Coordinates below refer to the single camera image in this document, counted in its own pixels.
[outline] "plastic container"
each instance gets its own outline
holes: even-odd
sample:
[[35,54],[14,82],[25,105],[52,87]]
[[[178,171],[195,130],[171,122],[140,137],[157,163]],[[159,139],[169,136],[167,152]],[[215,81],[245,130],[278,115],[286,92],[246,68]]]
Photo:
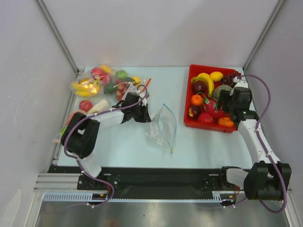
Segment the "plastic container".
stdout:
[[[211,67],[211,66],[204,66],[204,65],[190,65],[189,75],[188,75],[188,82],[187,82],[187,95],[186,95],[186,104],[185,104],[185,112],[184,112],[184,123],[185,123],[185,126],[191,127],[191,128],[206,129],[206,130],[232,133],[233,131],[236,131],[237,129],[234,126],[231,127],[231,128],[228,128],[228,127],[218,125],[217,124],[218,119],[214,119],[213,123],[203,123],[203,122],[198,122],[197,119],[191,119],[187,115],[187,110],[191,106],[190,99],[193,95],[192,85],[190,83],[191,79],[193,77],[198,76],[200,73],[205,72],[207,74],[211,74],[214,71],[221,72],[224,76],[227,76],[227,75],[230,75],[230,74],[234,73],[236,70],[226,69],[226,68],[218,68],[218,67]],[[220,81],[215,82],[214,83],[214,88],[216,89],[221,84],[222,83]]]

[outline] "table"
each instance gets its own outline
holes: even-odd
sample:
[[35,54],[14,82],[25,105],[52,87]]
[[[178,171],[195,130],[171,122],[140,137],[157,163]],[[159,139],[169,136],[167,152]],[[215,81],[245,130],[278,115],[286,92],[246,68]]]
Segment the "table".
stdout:
[[[148,86],[149,113],[158,111],[166,104],[177,119],[174,152],[163,151],[147,144],[143,123],[130,120],[100,130],[94,148],[102,167],[144,168],[221,168],[238,166],[251,168],[249,151],[241,135],[193,129],[184,125],[184,108],[189,67],[123,67],[128,73],[151,78]],[[242,68],[233,68],[243,74]],[[78,109],[77,98],[73,110]],[[77,166],[74,159],[60,152],[58,166]]]

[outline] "grapes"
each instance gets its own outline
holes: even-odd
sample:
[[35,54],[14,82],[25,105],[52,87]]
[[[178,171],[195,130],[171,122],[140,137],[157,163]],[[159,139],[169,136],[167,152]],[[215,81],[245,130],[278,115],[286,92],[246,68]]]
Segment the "grapes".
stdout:
[[239,73],[238,71],[235,71],[230,75],[226,75],[222,78],[222,84],[229,85],[233,88],[236,85],[236,83],[233,82],[233,79],[238,76],[241,76],[241,73]]

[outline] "purple cable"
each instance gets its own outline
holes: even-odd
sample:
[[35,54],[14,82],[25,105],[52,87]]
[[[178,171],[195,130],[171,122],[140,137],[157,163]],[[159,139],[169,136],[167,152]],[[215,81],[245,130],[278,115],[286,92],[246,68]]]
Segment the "purple cable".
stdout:
[[[87,119],[92,118],[92,117],[95,117],[95,116],[99,116],[99,115],[102,115],[102,114],[110,113],[110,112],[113,112],[113,111],[125,110],[125,109],[131,108],[131,107],[133,107],[133,106],[138,105],[139,103],[141,103],[141,102],[147,97],[148,92],[147,92],[147,87],[146,87],[145,85],[142,85],[142,84],[141,84],[141,85],[138,86],[137,89],[139,89],[139,87],[144,87],[144,88],[145,88],[145,95],[144,95],[144,97],[143,97],[142,99],[140,99],[138,102],[136,102],[136,103],[134,103],[134,104],[131,104],[131,105],[128,105],[128,106],[125,106],[125,107],[120,107],[120,108],[116,108],[116,109],[113,109],[113,110],[105,110],[105,111],[102,111],[102,112],[97,113],[97,114],[93,114],[93,115],[90,115],[90,116],[86,116],[85,118],[83,118],[82,120],[80,120],[77,124],[75,124],[75,126],[71,129],[70,133],[67,135],[67,137],[66,137],[66,139],[65,139],[65,142],[64,142],[64,149],[63,149],[65,155],[66,155],[67,157],[74,158],[74,159],[77,161],[77,163],[78,163],[80,169],[82,170],[82,172],[83,172],[86,176],[90,177],[91,179],[93,179],[93,180],[95,180],[95,181],[99,181],[99,182],[101,182],[101,183],[104,183],[104,184],[110,186],[111,189],[112,189],[112,193],[111,193],[111,195],[110,195],[109,198],[107,198],[105,201],[101,202],[101,203],[98,204],[98,205],[93,205],[92,207],[99,207],[99,206],[102,206],[103,204],[107,203],[110,199],[113,198],[113,196],[114,196],[114,194],[115,194],[115,189],[114,189],[114,187],[113,187],[113,185],[112,185],[111,183],[109,183],[109,182],[107,182],[107,181],[103,181],[103,180],[97,179],[97,178],[93,177],[92,175],[90,175],[89,173],[87,173],[87,172],[84,170],[84,168],[83,168],[83,166],[81,165],[81,163],[79,162],[78,158],[75,157],[74,155],[70,155],[70,154],[67,153],[66,147],[67,147],[68,140],[70,139],[72,133],[79,127],[79,125],[81,125],[81,124],[82,124],[84,121],[86,121]],[[53,211],[53,212],[51,212],[51,213],[48,213],[48,214],[56,213],[56,212],[59,212],[59,211],[62,211],[62,210],[65,210],[65,209],[68,209],[68,208],[71,208],[71,207],[79,206],[79,205],[87,205],[87,204],[86,204],[86,203],[76,203],[76,204],[72,204],[72,205],[70,205],[70,206],[67,206],[67,207],[64,207],[64,208],[55,210],[55,211]]]
[[266,146],[265,146],[265,144],[264,144],[264,141],[263,141],[263,139],[262,139],[261,136],[260,136],[259,131],[257,131],[257,128],[259,127],[259,125],[260,125],[260,123],[261,123],[261,119],[264,117],[265,113],[267,112],[267,110],[268,110],[268,108],[269,108],[269,104],[270,104],[270,100],[271,100],[270,90],[269,90],[268,85],[265,83],[265,81],[262,80],[260,77],[257,77],[257,76],[255,76],[255,75],[242,75],[242,76],[239,76],[238,78],[242,78],[242,77],[253,77],[253,78],[258,79],[259,81],[262,82],[262,84],[264,84],[264,86],[265,86],[265,88],[266,88],[266,90],[267,90],[267,93],[268,93],[267,105],[266,105],[266,107],[265,107],[263,113],[261,114],[259,120],[258,120],[257,123],[256,123],[256,135],[257,135],[257,138],[258,138],[259,142],[261,143],[261,145],[262,145],[262,147],[263,147],[263,149],[264,149],[264,151],[265,151],[265,153],[266,153],[268,159],[269,159],[270,162],[273,164],[274,169],[275,169],[275,171],[277,172],[278,177],[279,177],[279,179],[280,179],[281,186],[282,186],[282,192],[283,192],[283,205],[282,205],[282,207],[281,207],[279,210],[272,210],[272,209],[269,208],[262,200],[260,200],[260,202],[261,202],[261,204],[262,204],[268,211],[270,211],[270,212],[272,212],[272,213],[280,213],[280,212],[282,212],[282,211],[285,210],[286,205],[287,205],[287,194],[286,194],[285,182],[284,182],[283,176],[281,175],[281,173],[280,173],[280,171],[279,171],[277,165],[275,164],[273,158],[268,154],[268,153],[269,153],[269,150],[266,148]]

